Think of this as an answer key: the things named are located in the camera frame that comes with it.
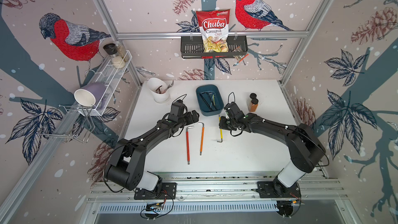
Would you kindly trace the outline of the red handled hex key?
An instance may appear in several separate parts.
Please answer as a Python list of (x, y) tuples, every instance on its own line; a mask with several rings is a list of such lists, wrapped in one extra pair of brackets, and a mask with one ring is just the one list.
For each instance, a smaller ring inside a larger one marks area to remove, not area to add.
[(193, 125), (186, 127), (186, 148), (187, 148), (187, 164), (190, 165), (190, 146), (189, 146), (189, 130), (194, 128)]

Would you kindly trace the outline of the orange handled hex key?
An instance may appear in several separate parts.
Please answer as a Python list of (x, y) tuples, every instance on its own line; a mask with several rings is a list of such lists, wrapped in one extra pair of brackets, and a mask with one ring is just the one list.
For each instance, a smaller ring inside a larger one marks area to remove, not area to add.
[(204, 132), (205, 132), (205, 124), (202, 122), (198, 122), (199, 125), (202, 127), (202, 132), (201, 132), (201, 144), (200, 144), (200, 156), (202, 155), (203, 152), (203, 143), (204, 143)]

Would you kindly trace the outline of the yellow handled hex key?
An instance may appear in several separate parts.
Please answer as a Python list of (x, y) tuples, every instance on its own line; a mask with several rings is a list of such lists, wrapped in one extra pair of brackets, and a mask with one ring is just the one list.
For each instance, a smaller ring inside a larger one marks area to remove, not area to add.
[[(219, 122), (221, 121), (221, 116), (220, 115), (218, 115), (218, 119), (219, 119)], [(218, 143), (222, 143), (223, 142), (223, 133), (222, 133), (222, 129), (219, 127), (219, 132), (220, 132), (220, 139), (219, 140), (217, 140), (217, 142)]]

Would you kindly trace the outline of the thin black hex key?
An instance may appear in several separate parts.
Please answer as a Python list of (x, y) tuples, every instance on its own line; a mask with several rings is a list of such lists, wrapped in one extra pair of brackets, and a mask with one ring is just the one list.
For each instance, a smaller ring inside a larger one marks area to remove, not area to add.
[(205, 100), (205, 98), (203, 97), (202, 93), (200, 93), (199, 96), (201, 97), (201, 99), (203, 100), (203, 102), (205, 103), (205, 105), (207, 106), (207, 108), (209, 109), (209, 111), (212, 112), (211, 105), (209, 105), (209, 104), (206, 102), (206, 100)]

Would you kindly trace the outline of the large black hex key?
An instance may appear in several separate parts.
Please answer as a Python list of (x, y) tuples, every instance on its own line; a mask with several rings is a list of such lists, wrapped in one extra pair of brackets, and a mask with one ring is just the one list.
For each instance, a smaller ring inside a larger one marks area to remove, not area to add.
[(205, 98), (206, 102), (209, 105), (211, 105), (212, 111), (214, 111), (215, 109), (214, 109), (214, 106), (212, 105), (212, 102), (211, 102), (212, 93), (209, 92), (209, 91), (205, 91), (205, 92), (201, 92), (201, 93), (202, 93), (203, 97)]

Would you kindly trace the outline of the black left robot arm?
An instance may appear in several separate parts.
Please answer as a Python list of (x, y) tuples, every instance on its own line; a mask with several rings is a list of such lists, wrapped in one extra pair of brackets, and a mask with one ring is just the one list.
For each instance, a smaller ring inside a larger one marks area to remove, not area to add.
[(197, 123), (200, 114), (187, 112), (177, 117), (177, 121), (162, 118), (157, 124), (131, 140), (120, 140), (104, 169), (104, 179), (127, 189), (135, 189), (144, 177), (146, 155), (162, 141), (171, 138), (179, 129)]

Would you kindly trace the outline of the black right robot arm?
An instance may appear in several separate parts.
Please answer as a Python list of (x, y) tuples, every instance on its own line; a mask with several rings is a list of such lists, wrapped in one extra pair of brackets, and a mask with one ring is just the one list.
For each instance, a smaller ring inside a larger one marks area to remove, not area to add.
[(254, 113), (244, 114), (235, 102), (227, 104), (224, 110), (227, 115), (219, 121), (221, 129), (261, 134), (288, 147), (290, 161), (273, 181), (273, 191), (279, 196), (290, 193), (297, 181), (311, 173), (326, 156), (324, 146), (306, 124), (286, 125)]

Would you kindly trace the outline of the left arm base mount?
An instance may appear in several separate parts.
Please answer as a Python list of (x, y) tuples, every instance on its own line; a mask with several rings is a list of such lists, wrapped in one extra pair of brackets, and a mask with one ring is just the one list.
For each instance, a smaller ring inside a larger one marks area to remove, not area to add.
[(134, 200), (158, 200), (165, 198), (176, 198), (177, 183), (158, 183), (154, 190), (144, 188), (136, 189)]

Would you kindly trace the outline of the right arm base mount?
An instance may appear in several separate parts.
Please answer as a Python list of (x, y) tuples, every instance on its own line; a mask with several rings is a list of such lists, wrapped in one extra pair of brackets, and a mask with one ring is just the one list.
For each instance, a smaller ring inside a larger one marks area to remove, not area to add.
[(275, 181), (258, 181), (255, 189), (260, 198), (297, 198), (301, 197), (300, 186), (296, 182), (291, 187), (285, 187), (283, 184)]

